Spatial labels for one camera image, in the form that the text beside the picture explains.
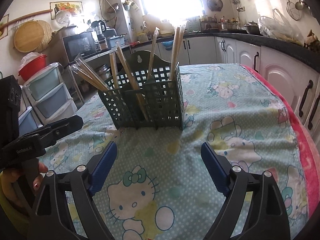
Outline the yellow green sleeve forearm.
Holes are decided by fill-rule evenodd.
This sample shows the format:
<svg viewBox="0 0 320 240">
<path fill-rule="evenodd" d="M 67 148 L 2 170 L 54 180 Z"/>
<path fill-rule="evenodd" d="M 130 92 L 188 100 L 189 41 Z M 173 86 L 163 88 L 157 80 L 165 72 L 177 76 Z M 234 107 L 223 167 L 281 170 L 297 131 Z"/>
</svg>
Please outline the yellow green sleeve forearm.
<svg viewBox="0 0 320 240">
<path fill-rule="evenodd" d="M 20 176 L 21 172 L 15 169 L 1 172 L 1 208 L 17 233 L 26 237 L 30 217 L 13 187 Z"/>
</svg>

